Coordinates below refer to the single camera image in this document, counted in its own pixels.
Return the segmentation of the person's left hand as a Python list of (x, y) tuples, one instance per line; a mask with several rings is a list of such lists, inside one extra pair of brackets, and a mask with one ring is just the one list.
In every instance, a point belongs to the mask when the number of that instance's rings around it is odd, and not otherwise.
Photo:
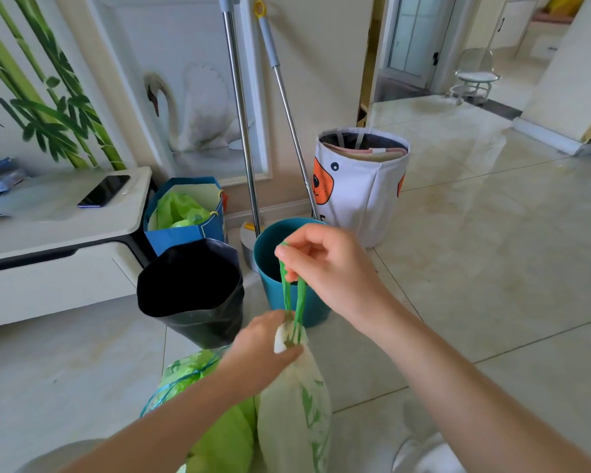
[(276, 335), (291, 319), (290, 311), (269, 311), (254, 317), (237, 334), (213, 374), (220, 402), (225, 407), (258, 395), (278, 377), (270, 375), (270, 352), (277, 352)]

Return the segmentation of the person's right hand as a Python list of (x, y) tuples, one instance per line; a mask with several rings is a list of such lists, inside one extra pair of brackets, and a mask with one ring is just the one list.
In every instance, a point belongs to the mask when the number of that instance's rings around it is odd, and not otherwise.
[(308, 223), (275, 248), (288, 273), (288, 261), (325, 261), (325, 292), (316, 293), (331, 310), (371, 339), (384, 319), (402, 307), (378, 276), (353, 234), (326, 224)]

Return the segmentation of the white bag with green drawstring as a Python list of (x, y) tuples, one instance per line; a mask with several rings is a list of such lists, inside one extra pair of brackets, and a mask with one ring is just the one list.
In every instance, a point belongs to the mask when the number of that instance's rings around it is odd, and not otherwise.
[(279, 262), (287, 312), (275, 335), (274, 351), (296, 345), (302, 354), (255, 399), (260, 452), (268, 473), (328, 473), (331, 443), (331, 398), (304, 328), (307, 284), (297, 280), (297, 298)]

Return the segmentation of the person's right forearm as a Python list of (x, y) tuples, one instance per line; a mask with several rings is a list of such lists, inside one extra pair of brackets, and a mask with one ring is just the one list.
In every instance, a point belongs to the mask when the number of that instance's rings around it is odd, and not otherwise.
[(399, 303), (364, 332), (398, 367), (468, 473), (591, 473), (591, 457)]

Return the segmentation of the person's left forearm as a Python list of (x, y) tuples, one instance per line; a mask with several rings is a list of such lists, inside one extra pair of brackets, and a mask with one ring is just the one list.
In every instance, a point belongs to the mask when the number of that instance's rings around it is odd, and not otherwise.
[(60, 473), (175, 473), (227, 410), (254, 395), (253, 385), (234, 368), (219, 366)]

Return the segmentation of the teal plastic trash bin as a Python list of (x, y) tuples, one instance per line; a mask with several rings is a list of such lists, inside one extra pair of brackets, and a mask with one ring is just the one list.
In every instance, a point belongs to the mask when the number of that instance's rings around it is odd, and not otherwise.
[[(270, 310), (283, 310), (285, 308), (285, 294), (288, 294), (287, 298), (291, 302), (291, 310), (296, 310), (296, 307), (299, 307), (297, 283), (291, 283), (288, 289), (283, 288), (275, 248), (285, 238), (308, 223), (323, 224), (321, 221), (304, 217), (283, 219), (270, 224), (256, 239), (253, 259), (256, 262)], [(322, 324), (329, 318), (330, 312), (330, 308), (319, 298), (315, 291), (310, 286), (307, 286), (302, 312), (304, 328), (308, 329)]]

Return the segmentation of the white fabric basket orange bear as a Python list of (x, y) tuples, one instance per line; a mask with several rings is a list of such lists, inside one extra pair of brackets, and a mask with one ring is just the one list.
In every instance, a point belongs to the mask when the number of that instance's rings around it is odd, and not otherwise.
[(317, 136), (312, 193), (319, 220), (352, 231), (371, 249), (385, 237), (410, 160), (411, 144), (374, 128)]

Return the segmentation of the bin with black liner bag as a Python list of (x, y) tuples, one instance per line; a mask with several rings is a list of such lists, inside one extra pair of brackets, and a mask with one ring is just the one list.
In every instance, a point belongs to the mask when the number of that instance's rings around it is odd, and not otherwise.
[(142, 270), (137, 304), (200, 349), (231, 344), (243, 325), (237, 250), (215, 239), (168, 248)]

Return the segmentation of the blue paper shopping bag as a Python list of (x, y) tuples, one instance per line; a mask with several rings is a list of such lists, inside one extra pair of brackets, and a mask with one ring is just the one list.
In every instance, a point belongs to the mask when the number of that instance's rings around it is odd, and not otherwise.
[[(199, 226), (156, 230), (155, 210), (158, 200), (169, 191), (186, 193), (208, 211), (216, 211), (208, 221)], [(224, 200), (226, 195), (219, 182), (212, 176), (175, 177), (156, 190), (147, 203), (142, 219), (145, 235), (157, 255), (168, 248), (204, 238), (228, 242), (224, 221)]]

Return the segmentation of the crumpled green plastic bag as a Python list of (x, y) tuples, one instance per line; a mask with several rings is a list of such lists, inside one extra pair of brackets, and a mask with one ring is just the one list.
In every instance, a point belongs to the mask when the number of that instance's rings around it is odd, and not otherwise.
[(199, 226), (216, 211), (208, 211), (186, 193), (169, 191), (161, 197), (155, 210), (156, 230)]

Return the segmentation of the silver pole with yellow hook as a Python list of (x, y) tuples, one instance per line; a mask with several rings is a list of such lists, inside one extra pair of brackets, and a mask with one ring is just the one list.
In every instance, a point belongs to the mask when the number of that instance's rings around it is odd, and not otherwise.
[(316, 207), (316, 201), (315, 201), (315, 197), (314, 197), (314, 193), (313, 193), (313, 188), (310, 182), (310, 179), (308, 177), (308, 172), (307, 172), (307, 168), (306, 168), (306, 163), (304, 160), (304, 155), (302, 153), (302, 148), (300, 145), (300, 140), (299, 140), (299, 136), (297, 133), (297, 128), (295, 126), (295, 122), (292, 116), (292, 112), (291, 112), (291, 107), (289, 105), (289, 101), (287, 98), (287, 93), (285, 90), (285, 86), (284, 86), (284, 79), (282, 76), (282, 71), (281, 71), (281, 66), (280, 66), (280, 61), (279, 61), (279, 57), (277, 54), (277, 50), (276, 50), (276, 46), (275, 46), (275, 42), (274, 42), (274, 38), (272, 35), (272, 31), (270, 28), (270, 23), (267, 19), (267, 7), (264, 3), (264, 1), (262, 0), (255, 0), (253, 2), (253, 11), (254, 14), (257, 18), (257, 21), (259, 23), (260, 26), (260, 31), (261, 31), (261, 35), (263, 38), (263, 42), (265, 45), (265, 49), (268, 55), (268, 60), (270, 63), (270, 66), (272, 68), (272, 71), (274, 72), (275, 78), (276, 78), (276, 82), (278, 85), (278, 90), (280, 92), (280, 96), (282, 98), (282, 102), (283, 102), (283, 106), (284, 106), (284, 111), (285, 111), (285, 116), (287, 118), (287, 123), (289, 125), (289, 130), (291, 132), (291, 137), (292, 137), (292, 141), (294, 144), (294, 149), (295, 149), (295, 153), (297, 156), (297, 160), (299, 163), (299, 167), (300, 167), (300, 172), (302, 175), (302, 179), (304, 182), (304, 185), (306, 187), (307, 190), (307, 195), (309, 198), (309, 203), (311, 205), (311, 213), (312, 213), (312, 218), (314, 218), (317, 221), (320, 221), (321, 218), (317, 212), (317, 207)]

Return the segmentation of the person's right leg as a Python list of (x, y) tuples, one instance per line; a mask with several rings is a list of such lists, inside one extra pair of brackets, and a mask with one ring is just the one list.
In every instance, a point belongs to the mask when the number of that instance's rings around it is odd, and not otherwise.
[(467, 473), (440, 433), (427, 439), (409, 437), (394, 457), (391, 473)]

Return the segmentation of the swan picture panel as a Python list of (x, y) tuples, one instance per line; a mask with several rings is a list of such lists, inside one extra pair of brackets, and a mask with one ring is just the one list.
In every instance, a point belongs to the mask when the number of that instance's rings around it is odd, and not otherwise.
[[(246, 183), (224, 24), (225, 0), (87, 0), (161, 171)], [(230, 0), (252, 167), (268, 178), (258, 33), (250, 0)]]

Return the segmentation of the black smartphone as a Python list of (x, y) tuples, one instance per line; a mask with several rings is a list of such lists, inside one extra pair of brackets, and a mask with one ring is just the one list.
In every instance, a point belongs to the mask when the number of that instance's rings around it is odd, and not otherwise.
[(78, 202), (80, 209), (102, 208), (107, 205), (122, 188), (129, 182), (131, 176), (127, 174), (108, 175), (93, 188), (85, 198)]

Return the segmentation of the white low cabinet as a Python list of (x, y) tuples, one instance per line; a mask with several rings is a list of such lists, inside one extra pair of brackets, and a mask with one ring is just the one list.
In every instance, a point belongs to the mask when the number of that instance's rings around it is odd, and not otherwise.
[(108, 172), (57, 171), (0, 197), (0, 326), (134, 295), (156, 258), (142, 228), (155, 186), (149, 167), (107, 205), (77, 203)]

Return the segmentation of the white clear-backed chair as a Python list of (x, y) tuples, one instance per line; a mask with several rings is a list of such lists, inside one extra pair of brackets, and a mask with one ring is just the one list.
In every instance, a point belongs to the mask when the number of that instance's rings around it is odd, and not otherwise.
[(467, 102), (478, 105), (489, 98), (492, 86), (501, 76), (495, 71), (493, 51), (489, 48), (469, 48), (462, 51), (454, 71), (457, 84), (446, 93), (457, 105)]

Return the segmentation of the white glass door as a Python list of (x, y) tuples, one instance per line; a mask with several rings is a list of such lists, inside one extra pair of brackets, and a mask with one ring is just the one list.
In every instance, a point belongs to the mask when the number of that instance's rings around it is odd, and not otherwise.
[(382, 75), (428, 89), (456, 0), (390, 0), (384, 26)]

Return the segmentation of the white background cabinet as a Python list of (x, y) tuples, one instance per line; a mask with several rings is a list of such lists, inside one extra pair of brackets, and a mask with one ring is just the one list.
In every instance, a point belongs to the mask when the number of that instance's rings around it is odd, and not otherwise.
[(535, 12), (515, 51), (514, 59), (550, 62), (573, 21), (574, 17), (571, 16)]

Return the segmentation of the bamboo wall picture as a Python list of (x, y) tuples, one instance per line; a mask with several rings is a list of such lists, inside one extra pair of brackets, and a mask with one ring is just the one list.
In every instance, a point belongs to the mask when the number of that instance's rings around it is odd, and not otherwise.
[(0, 0), (0, 159), (31, 174), (132, 164), (71, 65), (76, 52), (60, 44), (38, 0)]

